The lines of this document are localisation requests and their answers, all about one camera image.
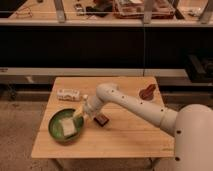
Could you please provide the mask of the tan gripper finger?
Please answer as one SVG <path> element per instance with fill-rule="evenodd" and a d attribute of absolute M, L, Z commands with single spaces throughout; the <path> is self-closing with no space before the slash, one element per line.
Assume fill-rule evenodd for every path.
<path fill-rule="evenodd" d="M 84 111 L 82 107 L 79 107 L 74 113 L 73 113 L 73 119 L 76 120 L 79 117 L 83 117 L 84 116 Z"/>

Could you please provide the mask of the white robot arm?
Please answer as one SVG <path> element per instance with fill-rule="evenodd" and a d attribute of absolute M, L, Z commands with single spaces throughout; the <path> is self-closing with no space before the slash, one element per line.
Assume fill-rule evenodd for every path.
<path fill-rule="evenodd" d="M 213 171 L 213 110 L 190 104 L 179 111 L 124 94 L 115 83 L 102 83 L 75 111 L 98 116 L 107 103 L 117 104 L 174 137 L 173 171 Z"/>

